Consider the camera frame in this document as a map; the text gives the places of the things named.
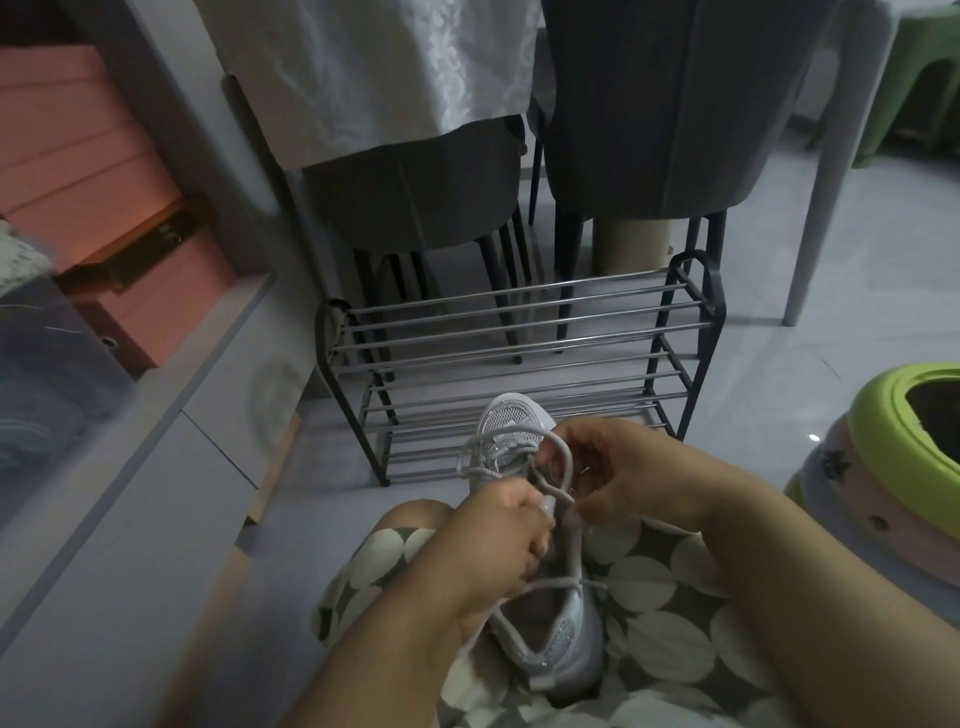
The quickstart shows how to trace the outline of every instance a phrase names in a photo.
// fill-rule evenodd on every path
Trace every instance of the green stool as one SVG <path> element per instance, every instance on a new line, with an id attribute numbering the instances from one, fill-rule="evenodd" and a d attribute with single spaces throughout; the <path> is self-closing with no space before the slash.
<path id="1" fill-rule="evenodd" d="M 932 149 L 940 139 L 947 112 L 960 88 L 960 7 L 906 12 L 900 18 L 854 167 L 870 164 L 920 74 L 936 61 L 949 61 L 950 71 L 933 104 L 924 141 L 926 149 Z"/>

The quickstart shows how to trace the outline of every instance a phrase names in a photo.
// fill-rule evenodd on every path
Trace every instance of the hand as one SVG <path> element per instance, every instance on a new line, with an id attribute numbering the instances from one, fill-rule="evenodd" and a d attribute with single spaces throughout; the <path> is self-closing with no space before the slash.
<path id="1" fill-rule="evenodd" d="M 537 507 L 542 498 L 518 477 L 488 483 L 461 503 L 401 577 L 456 620 L 461 642 L 536 573 L 555 525 Z"/>
<path id="2" fill-rule="evenodd" d="M 574 417 L 554 427 L 573 453 L 571 511 L 585 522 L 638 515 L 701 531 L 730 489 L 752 480 L 733 465 L 664 432 L 602 417 Z M 555 478 L 563 469 L 557 446 L 544 440 L 534 459 Z"/>

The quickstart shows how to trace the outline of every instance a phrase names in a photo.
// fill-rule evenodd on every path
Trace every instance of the white sneaker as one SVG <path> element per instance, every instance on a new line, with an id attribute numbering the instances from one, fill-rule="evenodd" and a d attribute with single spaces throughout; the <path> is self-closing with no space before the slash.
<path id="1" fill-rule="evenodd" d="M 527 592 L 501 602 L 490 616 L 503 651 L 527 676 L 530 690 L 572 701 L 595 686 L 603 672 L 603 622 L 590 584 L 583 575 L 583 527 L 564 525 L 573 503 L 570 448 L 551 430 L 553 418 L 536 402 L 514 392 L 496 397 L 480 416 L 477 433 L 464 445 L 457 474 L 468 477 L 470 491 L 510 475 L 526 477 L 546 495 L 540 507 L 554 516 L 554 545 L 540 562 Z M 564 456 L 560 487 L 533 467 L 544 437 Z M 464 456 L 469 454 L 469 466 Z"/>

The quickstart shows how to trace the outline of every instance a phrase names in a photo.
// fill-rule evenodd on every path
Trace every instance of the lace tablecloth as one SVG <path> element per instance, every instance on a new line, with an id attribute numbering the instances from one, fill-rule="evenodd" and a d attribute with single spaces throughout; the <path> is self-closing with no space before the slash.
<path id="1" fill-rule="evenodd" d="M 523 113 L 539 0 L 197 0 L 280 166 Z"/>

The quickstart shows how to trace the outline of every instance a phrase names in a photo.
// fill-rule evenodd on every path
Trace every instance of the gray chair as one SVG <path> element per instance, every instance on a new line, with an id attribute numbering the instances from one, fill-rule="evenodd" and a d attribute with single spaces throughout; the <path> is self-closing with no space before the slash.
<path id="1" fill-rule="evenodd" d="M 573 278 L 597 216 L 689 218 L 688 250 L 706 217 L 719 264 L 726 211 L 753 189 L 838 1 L 543 0 L 529 221 L 545 155 L 558 279 Z"/>
<path id="2" fill-rule="evenodd" d="M 507 223 L 514 222 L 524 276 L 530 262 L 516 195 L 520 150 L 503 119 L 467 124 L 430 139 L 377 147 L 303 170 L 311 199 L 326 222 L 353 249 L 367 306 L 380 305 L 371 255 L 390 260 L 406 297 L 398 256 L 410 254 L 424 298 L 429 298 L 420 254 L 476 241 L 491 289 L 506 288 L 491 231 L 499 230 L 510 284 L 517 286 Z M 497 306 L 506 296 L 494 297 Z M 500 314 L 507 342 L 516 346 L 513 314 Z M 382 329 L 373 332 L 386 342 Z M 380 356 L 390 359 L 387 347 Z"/>

